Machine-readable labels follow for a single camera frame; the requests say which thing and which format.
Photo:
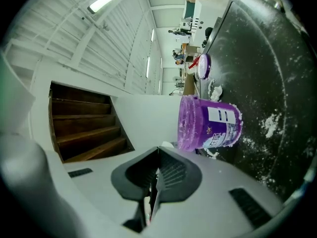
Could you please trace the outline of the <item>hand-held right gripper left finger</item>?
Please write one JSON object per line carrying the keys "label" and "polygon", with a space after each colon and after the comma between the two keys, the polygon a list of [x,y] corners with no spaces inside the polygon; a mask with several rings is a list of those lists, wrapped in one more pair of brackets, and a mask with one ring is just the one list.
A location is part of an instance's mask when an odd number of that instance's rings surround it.
{"label": "hand-held right gripper left finger", "polygon": [[143,148],[115,157],[63,164],[57,153],[46,152],[53,184],[62,199],[70,223],[64,223],[69,238],[157,238],[156,226],[137,233],[123,224],[133,219],[136,201],[121,197],[111,183],[111,174],[119,165],[142,157],[157,148]]}

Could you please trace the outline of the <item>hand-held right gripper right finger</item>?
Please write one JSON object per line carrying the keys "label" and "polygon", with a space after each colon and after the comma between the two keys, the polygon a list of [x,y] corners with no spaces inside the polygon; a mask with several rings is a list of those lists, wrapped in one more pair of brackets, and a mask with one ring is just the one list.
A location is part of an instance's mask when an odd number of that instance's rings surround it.
{"label": "hand-held right gripper right finger", "polygon": [[176,148],[158,149],[152,238],[264,237],[282,201],[233,165]]}

